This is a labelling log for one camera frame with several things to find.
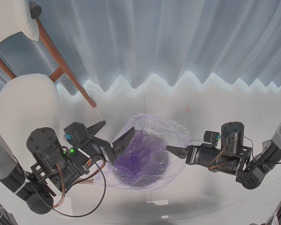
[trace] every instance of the garbage bag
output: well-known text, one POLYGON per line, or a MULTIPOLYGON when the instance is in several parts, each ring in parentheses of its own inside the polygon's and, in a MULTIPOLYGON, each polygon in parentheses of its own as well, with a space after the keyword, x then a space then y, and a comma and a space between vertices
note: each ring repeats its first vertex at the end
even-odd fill
MULTIPOLYGON (((114 140, 131 127, 135 135, 126 151, 103 169, 107 186, 146 191, 165 187, 185 167, 185 160, 168 152, 166 145, 189 146, 189 131, 169 117, 146 113, 130 118, 114 140)), ((94 182, 104 185, 100 173, 94 182)))

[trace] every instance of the black cable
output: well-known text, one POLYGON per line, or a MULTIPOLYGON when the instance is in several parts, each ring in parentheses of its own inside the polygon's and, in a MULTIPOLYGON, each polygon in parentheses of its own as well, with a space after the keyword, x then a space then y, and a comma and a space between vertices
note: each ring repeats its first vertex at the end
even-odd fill
MULTIPOLYGON (((99 155, 94 155, 94 156, 91 156, 91 158, 92 157, 99 157, 99 158, 101 158, 102 160, 104 160, 104 158, 103 157, 101 157, 101 156, 99 156, 99 155)), ((39 196, 39 198, 42 200, 42 202, 47 206, 47 207, 49 207, 49 208, 51 208, 52 210, 54 210, 55 212, 58 212, 59 214, 61 214, 61 215, 64 215, 64 216, 67 216, 67 217, 71 217, 71 218, 81 218, 81 217, 85 217, 85 216, 88 216, 88 215, 90 215, 91 213, 93 213, 93 212, 95 212, 96 210, 97 210, 97 208, 100 206, 100 204, 102 203, 102 201, 103 201, 103 198, 104 198, 104 196, 105 196, 105 192, 106 192, 106 179, 105 179, 105 176, 104 176, 104 174, 103 174, 103 172, 102 172, 102 170, 101 170, 101 168, 100 168, 100 166, 93 160, 93 162, 96 164, 96 166, 98 167, 98 169, 100 170, 100 172, 101 172, 101 174, 102 174, 102 177, 103 177, 103 179, 104 179, 104 192, 103 192, 103 195, 102 195, 102 198, 101 198, 101 200, 100 200, 100 202, 98 203, 98 205, 92 210, 92 211, 90 211, 90 212, 88 212, 88 213, 86 213, 86 214, 83 214, 83 215, 78 215, 78 216, 73 216, 73 215, 68 215, 68 214, 64 214, 64 213, 62 213, 62 212, 59 212, 59 211, 57 211, 57 210, 55 210, 54 208, 52 208, 51 206, 49 206, 42 198, 41 198, 41 196, 39 195, 39 193, 36 191, 36 189, 35 189, 35 187, 33 186, 33 184, 30 182, 30 184, 31 184, 31 186, 32 186, 32 188, 33 188, 33 190, 35 191, 35 193, 39 196)))
POLYGON ((246 136, 244 136, 244 137, 245 137, 246 139, 250 140, 251 143, 252 143, 252 157, 253 157, 253 159, 254 159, 256 162, 262 163, 262 164, 281 164, 281 162, 280 162, 280 163, 269 163, 269 162, 265 162, 265 161, 264 161, 264 159, 263 159, 263 157, 262 157, 262 153, 263 153, 264 149, 266 149, 266 147, 265 147, 265 148, 262 150, 262 152, 260 153, 260 158, 261 158, 262 161, 256 160, 256 158, 254 158, 254 155, 253 155, 253 147, 254 147, 253 141, 252 141, 250 138, 247 138, 246 136))

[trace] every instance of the brown wire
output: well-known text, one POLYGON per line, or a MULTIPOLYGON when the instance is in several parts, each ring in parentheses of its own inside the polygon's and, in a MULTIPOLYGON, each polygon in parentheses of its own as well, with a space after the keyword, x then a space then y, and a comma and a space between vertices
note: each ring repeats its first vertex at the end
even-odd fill
POLYGON ((64 177, 63 177, 63 175, 62 175, 62 173, 61 173, 61 170, 60 170, 60 167, 59 167, 59 165, 58 164, 56 164, 56 167, 57 167, 57 170, 58 170, 58 172, 59 172, 59 175, 60 175, 60 183, 61 183, 61 187, 62 187, 62 194, 61 194, 61 199, 60 199, 60 201, 57 203, 57 204, 55 204, 54 206, 53 206, 53 208, 57 208, 57 207, 59 207, 63 202, 64 202, 64 198, 65 198, 65 185, 64 185, 64 177))
MULTIPOLYGON (((105 162, 105 160, 103 160, 103 163, 102 163, 102 165, 100 166, 100 168, 102 169, 102 168, 105 166, 105 164, 106 164, 106 162, 105 162)), ((78 183, 80 183, 80 182, 83 182, 83 181, 85 181, 85 180, 87 180, 87 179, 92 178, 92 177, 95 176, 99 171, 100 171, 100 170, 97 169, 92 175, 88 176, 87 178, 84 178, 84 179, 81 179, 81 180, 79 180, 79 181, 77 181, 77 182, 74 182, 74 183, 73 183, 73 186, 74 186, 75 184, 78 184, 78 183)))
POLYGON ((208 168, 209 170, 214 169, 214 168, 216 168, 216 167, 219 167, 219 166, 221 166, 221 165, 226 164, 226 163, 220 163, 220 164, 216 164, 215 166, 210 167, 210 165, 211 165, 214 161, 216 161, 216 160, 225 152, 226 148, 227 148, 227 146, 225 146, 225 147, 223 148, 223 150, 220 152, 219 155, 217 155, 210 163, 208 163, 207 168, 208 168))

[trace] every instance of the white fabric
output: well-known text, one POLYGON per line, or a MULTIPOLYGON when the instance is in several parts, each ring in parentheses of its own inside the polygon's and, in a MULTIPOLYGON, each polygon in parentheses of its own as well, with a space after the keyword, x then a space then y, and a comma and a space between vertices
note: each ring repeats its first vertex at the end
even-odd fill
MULTIPOLYGON (((105 92, 119 75, 133 88, 152 73, 174 86, 186 71, 201 83, 213 72, 229 84, 281 86, 281 0, 29 1, 41 5, 41 22, 80 82, 105 92)), ((22 34, 1 42, 0 55, 19 75, 57 68, 22 34)), ((77 92, 65 76, 60 82, 77 92)))
POLYGON ((39 27, 31 18, 28 0, 0 0, 0 42, 17 32, 39 40, 39 27))
POLYGON ((26 141, 37 128, 59 134, 59 96, 51 79, 29 74, 9 81, 0 92, 0 135, 27 171, 35 159, 26 141))

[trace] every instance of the curtain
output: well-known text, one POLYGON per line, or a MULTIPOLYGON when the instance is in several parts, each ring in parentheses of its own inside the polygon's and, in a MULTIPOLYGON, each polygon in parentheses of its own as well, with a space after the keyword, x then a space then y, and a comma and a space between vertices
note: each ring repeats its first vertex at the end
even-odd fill
MULTIPOLYGON (((82 84, 107 91, 119 75, 137 88, 153 73, 170 86, 191 71, 281 86, 281 0, 29 0, 82 84)), ((41 41, 22 33, 0 43, 16 75, 57 67, 41 41)), ((0 90, 9 78, 0 70, 0 90)), ((63 75, 71 95, 77 90, 63 75)))

